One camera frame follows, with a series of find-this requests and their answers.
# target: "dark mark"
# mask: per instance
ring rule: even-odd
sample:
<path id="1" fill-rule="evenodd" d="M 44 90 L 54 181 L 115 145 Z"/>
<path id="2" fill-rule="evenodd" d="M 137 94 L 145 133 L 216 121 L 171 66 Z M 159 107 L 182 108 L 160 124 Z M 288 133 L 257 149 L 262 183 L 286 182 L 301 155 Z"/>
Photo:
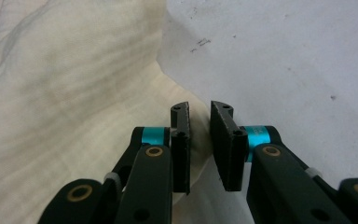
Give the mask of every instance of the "dark mark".
<path id="1" fill-rule="evenodd" d="M 204 46 L 204 45 L 206 45 L 206 44 L 208 44 L 208 43 L 211 43 L 211 40 L 206 39 L 206 38 L 203 38 L 203 39 L 201 39 L 199 42 L 197 42 L 197 44 L 200 45 L 200 47 L 201 47 L 201 46 Z"/>
<path id="2" fill-rule="evenodd" d="M 193 7 L 193 16 L 197 15 L 197 8 Z"/>

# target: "cyan band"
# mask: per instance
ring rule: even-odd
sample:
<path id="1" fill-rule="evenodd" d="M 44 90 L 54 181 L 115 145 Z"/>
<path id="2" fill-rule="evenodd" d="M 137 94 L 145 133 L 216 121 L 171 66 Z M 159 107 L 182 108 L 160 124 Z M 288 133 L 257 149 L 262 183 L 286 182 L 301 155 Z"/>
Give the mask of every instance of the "cyan band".
<path id="1" fill-rule="evenodd" d="M 163 127 L 144 127 L 142 133 L 142 144 L 164 145 L 164 128 Z"/>
<path id="2" fill-rule="evenodd" d="M 245 126 L 246 132 L 248 133 L 249 141 L 249 157 L 247 162 L 252 162 L 253 152 L 255 147 L 263 143 L 270 143 L 269 131 L 265 126 Z"/>

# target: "black mechanical arm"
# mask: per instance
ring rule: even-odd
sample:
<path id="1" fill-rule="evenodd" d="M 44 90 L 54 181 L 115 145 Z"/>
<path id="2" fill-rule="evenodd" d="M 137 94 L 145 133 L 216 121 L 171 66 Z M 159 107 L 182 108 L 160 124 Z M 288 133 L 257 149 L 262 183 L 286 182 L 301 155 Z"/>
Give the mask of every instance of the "black mechanical arm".
<path id="1" fill-rule="evenodd" d="M 213 154 L 226 191 L 240 191 L 252 162 L 247 201 L 255 223 L 358 223 L 358 178 L 338 190 L 287 148 L 272 126 L 238 126 L 232 106 L 212 101 Z M 190 192 L 188 103 L 171 108 L 171 128 L 136 127 L 104 182 L 64 186 L 39 223 L 171 223 L 172 193 Z"/>

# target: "white cloth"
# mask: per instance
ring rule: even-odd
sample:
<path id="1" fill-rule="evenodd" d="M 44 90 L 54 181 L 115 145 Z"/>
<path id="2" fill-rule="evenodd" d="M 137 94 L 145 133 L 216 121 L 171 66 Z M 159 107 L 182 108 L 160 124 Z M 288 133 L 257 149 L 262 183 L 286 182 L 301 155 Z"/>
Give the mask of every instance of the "white cloth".
<path id="1" fill-rule="evenodd" d="M 36 223 L 66 183 L 102 181 L 135 126 L 169 126 L 183 101 L 199 177 L 208 110 L 156 62 L 164 11 L 162 0 L 0 0 L 0 223 Z"/>

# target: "wrinkled fabric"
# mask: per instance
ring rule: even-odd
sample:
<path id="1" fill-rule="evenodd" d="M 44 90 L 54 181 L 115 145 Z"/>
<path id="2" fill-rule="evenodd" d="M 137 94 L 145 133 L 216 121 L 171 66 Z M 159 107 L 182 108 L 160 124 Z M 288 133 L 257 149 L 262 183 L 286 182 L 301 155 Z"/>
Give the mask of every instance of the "wrinkled fabric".
<path id="1" fill-rule="evenodd" d="M 0 0 L 0 223 L 36 223 L 63 185 L 103 181 L 133 128 L 170 126 L 183 101 L 197 180 L 208 109 L 156 62 L 164 11 L 160 0 Z"/>

